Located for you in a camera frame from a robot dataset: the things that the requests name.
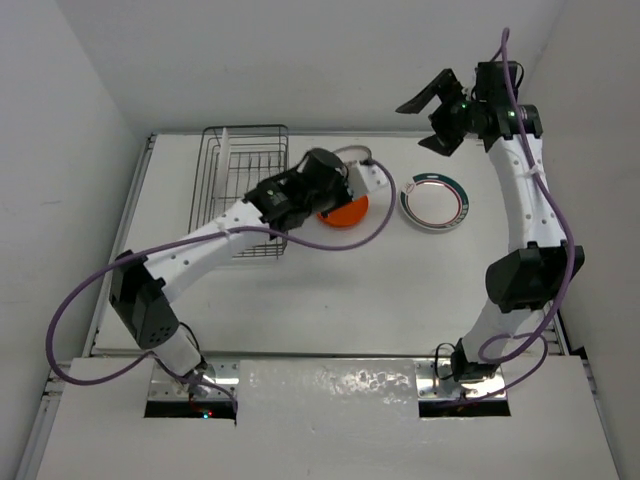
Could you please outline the orange plate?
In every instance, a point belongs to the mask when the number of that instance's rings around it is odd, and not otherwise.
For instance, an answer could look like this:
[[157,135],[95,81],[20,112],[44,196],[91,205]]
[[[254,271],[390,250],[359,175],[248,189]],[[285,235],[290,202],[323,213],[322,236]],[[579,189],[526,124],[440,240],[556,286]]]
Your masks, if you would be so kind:
[[363,196],[326,215],[318,213],[316,218],[333,229],[349,229],[358,225],[367,215],[369,199]]

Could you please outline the white plate teal rim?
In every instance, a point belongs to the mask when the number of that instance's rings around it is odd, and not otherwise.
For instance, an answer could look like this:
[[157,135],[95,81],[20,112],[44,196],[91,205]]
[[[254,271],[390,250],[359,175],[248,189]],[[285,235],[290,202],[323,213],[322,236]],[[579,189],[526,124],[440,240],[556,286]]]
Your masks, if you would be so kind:
[[412,176],[400,190],[399,204],[414,225],[438,233],[457,228],[470,209],[465,189],[453,178],[438,173]]

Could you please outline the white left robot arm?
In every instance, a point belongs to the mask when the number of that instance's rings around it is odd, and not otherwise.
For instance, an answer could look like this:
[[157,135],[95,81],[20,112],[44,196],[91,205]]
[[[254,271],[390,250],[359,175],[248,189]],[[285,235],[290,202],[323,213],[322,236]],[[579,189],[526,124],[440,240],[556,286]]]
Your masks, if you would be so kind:
[[361,193],[360,166],[313,148],[295,167],[268,177],[223,214],[168,252],[121,254],[109,302],[138,347],[179,377],[189,377],[201,354],[180,330],[173,302],[200,278],[244,250],[287,233],[317,214],[340,208]]

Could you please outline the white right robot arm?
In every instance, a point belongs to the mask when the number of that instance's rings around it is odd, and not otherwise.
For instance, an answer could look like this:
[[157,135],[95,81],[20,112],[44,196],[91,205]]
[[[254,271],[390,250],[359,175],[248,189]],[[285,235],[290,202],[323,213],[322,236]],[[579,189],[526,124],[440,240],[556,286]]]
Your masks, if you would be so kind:
[[509,359],[505,347],[520,326],[558,300],[585,260],[571,246],[545,194],[542,122],[538,109],[517,100],[515,61],[481,62],[475,85],[466,92],[451,69],[442,70],[400,114],[418,114],[433,99],[433,133],[420,146],[451,156],[465,137],[482,141],[497,173],[508,222],[508,252],[485,273],[487,302],[471,330],[460,338],[450,360],[450,378],[473,382],[493,375]]

